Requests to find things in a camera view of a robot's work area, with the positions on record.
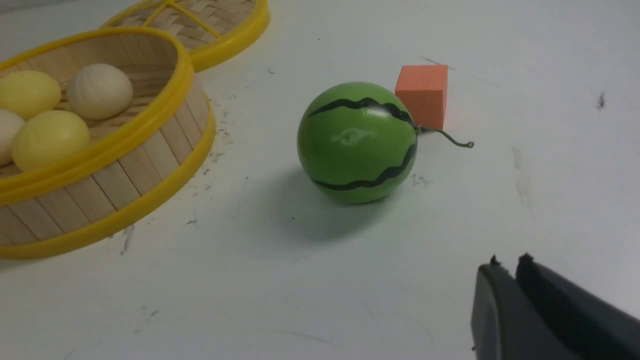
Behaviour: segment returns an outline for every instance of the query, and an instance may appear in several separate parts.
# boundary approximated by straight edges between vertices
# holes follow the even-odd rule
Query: orange foam block
[[[408,65],[400,70],[396,96],[418,126],[442,130],[447,109],[446,65]]]

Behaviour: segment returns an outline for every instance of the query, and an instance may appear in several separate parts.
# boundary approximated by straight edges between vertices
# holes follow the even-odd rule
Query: green ball
[[[298,128],[305,172],[329,196],[350,204],[386,197],[409,176],[418,130],[382,86],[343,83],[316,97]]]

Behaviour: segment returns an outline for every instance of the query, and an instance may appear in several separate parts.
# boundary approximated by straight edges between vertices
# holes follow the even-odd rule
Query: yellow plastic rim
[[[172,6],[175,7],[172,0],[164,0],[163,3],[173,4]],[[148,0],[138,3],[110,18],[102,28],[108,28],[122,17],[151,6],[157,6],[157,3]],[[200,23],[200,20],[191,13],[183,13],[194,21]],[[269,26],[270,20],[271,15],[269,13],[268,0],[255,0],[255,5],[251,15],[249,15],[242,24],[240,24],[240,26],[226,35],[216,37],[217,39],[215,42],[209,45],[204,45],[190,52],[193,69],[195,72],[200,72],[238,55],[262,36]]]
[[[0,258],[26,260],[64,254],[91,245],[135,224],[169,200],[191,179],[207,158],[215,136],[216,121],[213,117],[213,111],[211,111],[211,105],[209,105],[209,120],[200,143],[193,149],[189,158],[156,188],[126,208],[73,233],[24,245],[2,245],[0,246]]]
[[[113,134],[100,139],[84,151],[50,167],[0,179],[0,206],[41,196],[98,172],[148,139],[160,129],[185,100],[194,77],[189,53],[170,34],[151,28],[108,28],[63,38],[0,63],[0,70],[65,45],[113,34],[145,34],[171,42],[178,55],[171,79],[147,108]]]

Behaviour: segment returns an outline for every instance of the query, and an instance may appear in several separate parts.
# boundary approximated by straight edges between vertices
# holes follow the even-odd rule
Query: white surface
[[[0,17],[0,49],[126,3]],[[472,359],[476,268],[525,251],[640,316],[640,3],[615,3],[272,0],[264,37],[198,76],[212,156],[126,253],[120,233],[1,263],[3,359]],[[446,129],[476,148],[427,135],[388,201],[328,202],[296,155],[305,107],[342,81],[393,88],[421,56],[456,69]]]

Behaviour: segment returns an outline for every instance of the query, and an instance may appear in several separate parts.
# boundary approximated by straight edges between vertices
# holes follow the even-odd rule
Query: bamboo steamer
[[[109,19],[106,28],[147,26],[175,36],[196,72],[253,44],[269,25],[267,0],[142,0]]]
[[[50,167],[0,167],[0,258],[62,254],[132,225],[177,192],[206,159],[215,136],[208,97],[177,39],[156,29],[108,28],[43,45],[0,63],[0,77],[46,72],[65,89],[93,63],[124,71],[128,110],[86,121],[91,143]]]

